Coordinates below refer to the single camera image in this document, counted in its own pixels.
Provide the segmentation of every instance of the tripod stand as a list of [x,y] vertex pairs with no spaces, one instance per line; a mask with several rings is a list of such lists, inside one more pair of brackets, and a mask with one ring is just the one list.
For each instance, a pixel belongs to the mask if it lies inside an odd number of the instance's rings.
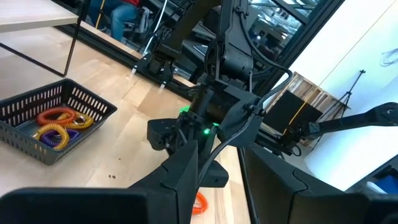
[[[331,108],[329,108],[326,112],[324,112],[322,114],[322,116],[319,117],[318,120],[321,120],[322,118],[325,117],[326,114],[328,114],[331,110],[333,110],[334,108],[336,108],[336,112],[334,113],[333,117],[331,119],[336,119],[337,115],[341,112],[341,116],[340,118],[342,118],[344,116],[345,111],[348,108],[348,102],[349,102],[349,98],[351,97],[351,95],[353,94],[353,88],[355,87],[356,83],[358,82],[359,78],[361,78],[362,74],[366,73],[365,70],[360,70],[359,71],[359,75],[356,78],[354,84],[351,86],[351,88],[338,100],[336,101],[333,106],[331,106]],[[317,144],[319,143],[319,141],[321,140],[322,136],[320,136],[317,140],[317,143],[315,143],[314,147],[312,148],[311,151],[313,151],[315,149],[315,147],[317,146]]]

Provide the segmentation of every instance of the white wall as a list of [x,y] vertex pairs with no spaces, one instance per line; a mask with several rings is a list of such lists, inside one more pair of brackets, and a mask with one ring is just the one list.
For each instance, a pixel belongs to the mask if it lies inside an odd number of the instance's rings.
[[[387,101],[398,102],[398,63],[381,65],[385,52],[398,49],[397,15],[395,1],[322,83],[323,89],[339,97],[360,69],[367,71],[353,90],[352,110],[346,115],[363,113]],[[325,135],[305,161],[316,177],[346,190],[398,153],[392,142],[397,132],[398,128],[369,127]]]
[[[340,98],[341,92],[344,94],[347,87],[341,86],[340,90],[336,90],[334,87],[330,88],[331,85],[336,86],[340,75],[349,75],[346,80],[349,85],[357,70],[364,68],[338,72],[334,72],[334,69],[395,1],[345,0],[292,64],[291,71],[298,72],[326,91],[331,91],[336,98]],[[287,75],[284,75],[276,85],[286,78]]]
[[[364,113],[387,102],[398,102],[398,78],[358,110]],[[328,145],[305,159],[320,180],[346,190],[398,154],[398,127],[366,127],[330,136]]]

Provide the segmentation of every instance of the yellow ring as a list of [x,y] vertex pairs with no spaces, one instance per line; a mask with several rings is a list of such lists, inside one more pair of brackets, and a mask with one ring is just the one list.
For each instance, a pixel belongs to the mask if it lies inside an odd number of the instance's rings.
[[50,130],[56,130],[58,133],[60,133],[60,144],[55,146],[54,149],[56,151],[61,151],[65,146],[67,146],[69,142],[69,134],[67,133],[67,130],[65,130],[65,128],[63,128],[59,124],[46,124],[45,126],[42,126],[41,128],[39,128],[39,130],[36,131],[36,133],[33,135],[33,138],[40,140],[41,135]]
[[[57,119],[65,119],[68,118],[69,114],[63,113],[61,116],[59,116]],[[77,118],[83,118],[85,121],[84,123],[70,123],[70,124],[63,124],[62,126],[65,128],[70,128],[70,129],[83,129],[91,126],[94,122],[94,119],[88,115],[85,115],[83,113],[77,112],[76,111],[76,117]]]

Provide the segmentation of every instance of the purple ring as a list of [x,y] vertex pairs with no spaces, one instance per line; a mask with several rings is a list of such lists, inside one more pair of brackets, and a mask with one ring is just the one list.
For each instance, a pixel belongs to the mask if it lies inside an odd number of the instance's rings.
[[[69,128],[67,128],[67,133],[69,135],[69,142],[75,140],[80,135],[80,133],[77,130]],[[60,144],[59,142],[52,140],[52,138],[57,134],[59,133],[56,130],[47,131],[46,133],[40,136],[40,141],[42,141],[44,144],[50,147],[55,147],[58,144]]]

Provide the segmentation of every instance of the table leg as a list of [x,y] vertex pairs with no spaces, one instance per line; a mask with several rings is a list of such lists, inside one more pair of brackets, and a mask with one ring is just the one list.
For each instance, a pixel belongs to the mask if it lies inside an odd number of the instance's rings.
[[11,52],[11,53],[13,53],[13,54],[15,54],[17,56],[20,56],[21,58],[23,58],[25,60],[28,60],[28,61],[34,63],[35,65],[38,65],[38,66],[40,66],[40,67],[42,67],[42,68],[44,68],[44,69],[56,74],[56,75],[59,75],[61,77],[63,76],[63,74],[58,72],[57,70],[55,70],[55,69],[53,69],[53,68],[51,68],[51,67],[49,67],[49,66],[47,66],[47,65],[45,65],[45,64],[43,64],[41,62],[39,62],[39,61],[36,61],[35,59],[33,59],[33,58],[31,58],[31,57],[29,57],[29,56],[17,51],[17,50],[14,50],[14,49],[8,47],[7,45],[5,45],[3,43],[0,43],[0,47],[4,48],[5,50],[8,50],[9,52]]
[[73,49],[75,48],[76,40],[77,40],[79,31],[80,31],[81,20],[83,19],[83,16],[87,15],[87,10],[89,7],[89,4],[87,4],[88,2],[82,1],[80,3],[79,10],[78,10],[79,18],[77,19],[77,24],[76,24],[75,32],[73,34],[72,44],[70,46],[67,64],[65,66],[65,71],[64,71],[62,77],[65,77],[66,75],[68,75],[69,65],[70,65],[70,61],[72,59],[72,55],[73,55]]

